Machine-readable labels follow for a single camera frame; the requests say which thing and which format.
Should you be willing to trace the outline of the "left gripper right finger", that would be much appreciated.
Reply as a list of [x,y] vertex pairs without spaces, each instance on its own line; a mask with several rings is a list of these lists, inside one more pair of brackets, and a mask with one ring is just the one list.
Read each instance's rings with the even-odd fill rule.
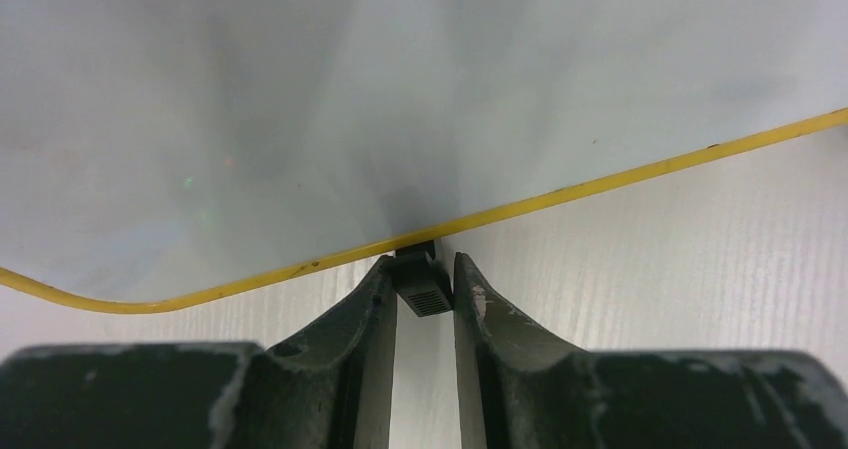
[[843,448],[847,395],[796,351],[590,352],[454,260],[465,448]]

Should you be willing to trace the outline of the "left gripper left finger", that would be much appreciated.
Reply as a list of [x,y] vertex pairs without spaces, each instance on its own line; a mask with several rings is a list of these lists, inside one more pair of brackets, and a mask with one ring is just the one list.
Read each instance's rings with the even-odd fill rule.
[[397,297],[377,260],[270,348],[33,346],[1,365],[5,448],[385,448]]

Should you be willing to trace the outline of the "yellow framed whiteboard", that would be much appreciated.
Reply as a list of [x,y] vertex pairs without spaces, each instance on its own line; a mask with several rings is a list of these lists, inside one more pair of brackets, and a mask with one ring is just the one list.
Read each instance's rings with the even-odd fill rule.
[[847,0],[1,0],[1,282],[182,309],[847,122]]

